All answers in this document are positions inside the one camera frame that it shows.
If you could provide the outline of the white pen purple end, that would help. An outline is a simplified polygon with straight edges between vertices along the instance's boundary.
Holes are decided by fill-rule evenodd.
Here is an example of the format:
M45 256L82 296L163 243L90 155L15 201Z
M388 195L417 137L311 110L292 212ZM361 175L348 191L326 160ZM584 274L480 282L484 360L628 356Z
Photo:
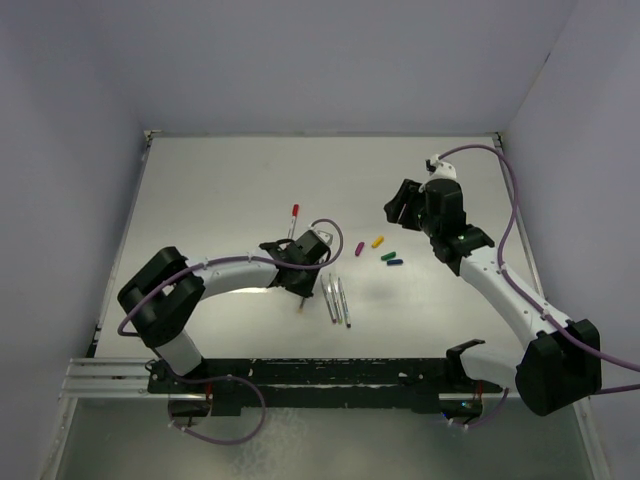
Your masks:
M326 282L324 280L323 275L320 275L319 281L320 281L320 286L321 286L321 289L322 289L323 297L324 297L324 300L325 300L325 303L326 303L326 306L327 306L327 309L328 309L328 312L329 312L329 316L330 316L331 322L333 324L337 324L338 318L337 318L337 315L334 312L333 303L332 303L332 300L331 300L331 297L330 297L329 289L327 287L327 284L326 284Z

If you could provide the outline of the white pen red end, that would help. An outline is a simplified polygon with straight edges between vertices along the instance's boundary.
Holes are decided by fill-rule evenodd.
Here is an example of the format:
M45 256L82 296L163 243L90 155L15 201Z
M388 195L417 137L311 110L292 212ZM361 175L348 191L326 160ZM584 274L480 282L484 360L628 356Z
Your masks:
M297 217L292 216L292 212L291 212L291 221L290 221L290 225L287 233L287 238L290 240L293 240L295 237L297 219L298 219L298 216Z

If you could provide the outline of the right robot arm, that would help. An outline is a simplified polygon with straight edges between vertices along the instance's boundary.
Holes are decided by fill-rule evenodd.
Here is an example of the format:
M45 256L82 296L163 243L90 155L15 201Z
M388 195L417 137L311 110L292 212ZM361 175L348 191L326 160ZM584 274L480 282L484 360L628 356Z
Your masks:
M494 241L467 222L456 181L406 179L384 212L388 222L424 232L435 257L489 302L524 349L522 355L508 355L483 340L450 348L444 376L452 389L467 391L478 381L489 382L516 391L538 416L601 389L596 326L569 319L499 264Z

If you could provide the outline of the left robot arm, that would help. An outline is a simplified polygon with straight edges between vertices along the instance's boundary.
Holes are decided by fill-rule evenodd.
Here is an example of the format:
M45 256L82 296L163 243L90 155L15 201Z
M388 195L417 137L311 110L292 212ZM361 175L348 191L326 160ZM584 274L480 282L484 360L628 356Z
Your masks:
M185 330L198 303L246 288L282 288L313 296L320 265L331 256L332 235L309 229L300 237L265 242L244 255L190 261L177 248L157 252L117 295L133 334L171 369L184 392L202 387L204 357Z

